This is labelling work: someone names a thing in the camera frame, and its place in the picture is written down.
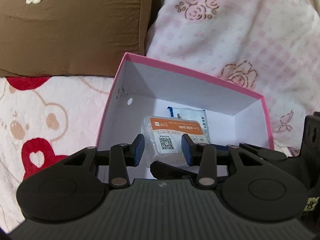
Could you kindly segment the pink floral pillow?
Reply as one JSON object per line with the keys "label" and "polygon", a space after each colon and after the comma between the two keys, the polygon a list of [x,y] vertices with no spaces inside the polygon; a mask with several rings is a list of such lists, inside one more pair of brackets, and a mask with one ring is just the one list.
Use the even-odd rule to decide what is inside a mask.
{"label": "pink floral pillow", "polygon": [[153,0],[148,57],[265,97],[277,147],[300,148],[319,111],[319,14],[314,0]]}

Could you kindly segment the red bear print blanket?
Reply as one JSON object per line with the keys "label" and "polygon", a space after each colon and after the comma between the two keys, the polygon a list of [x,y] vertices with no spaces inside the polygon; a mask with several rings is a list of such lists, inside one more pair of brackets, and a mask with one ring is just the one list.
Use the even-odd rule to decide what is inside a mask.
{"label": "red bear print blanket", "polygon": [[23,179],[94,146],[113,80],[95,76],[1,78],[1,229],[23,215]]}

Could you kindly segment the pink cardboard box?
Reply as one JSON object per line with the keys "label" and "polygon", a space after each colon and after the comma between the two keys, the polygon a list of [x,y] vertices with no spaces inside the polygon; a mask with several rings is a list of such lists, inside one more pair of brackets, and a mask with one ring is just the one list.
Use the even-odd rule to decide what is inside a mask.
{"label": "pink cardboard box", "polygon": [[273,148],[270,117],[262,95],[188,68],[126,53],[110,90],[97,137],[98,150],[131,143],[149,116],[206,116],[209,141]]}

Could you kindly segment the brown pillow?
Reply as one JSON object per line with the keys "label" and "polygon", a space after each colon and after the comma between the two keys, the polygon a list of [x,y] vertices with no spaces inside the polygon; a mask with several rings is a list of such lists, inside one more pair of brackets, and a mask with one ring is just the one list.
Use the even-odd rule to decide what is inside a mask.
{"label": "brown pillow", "polygon": [[1,0],[1,76],[114,76],[143,55],[152,0]]}

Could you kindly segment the orange white mask pack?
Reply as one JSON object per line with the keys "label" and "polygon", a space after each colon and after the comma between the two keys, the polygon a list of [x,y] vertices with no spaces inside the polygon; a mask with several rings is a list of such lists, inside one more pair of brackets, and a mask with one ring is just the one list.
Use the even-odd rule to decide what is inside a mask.
{"label": "orange white mask pack", "polygon": [[198,122],[178,118],[148,116],[142,123],[141,132],[145,139],[143,160],[147,167],[154,161],[185,166],[181,149],[183,134],[188,134],[194,143],[209,142]]}

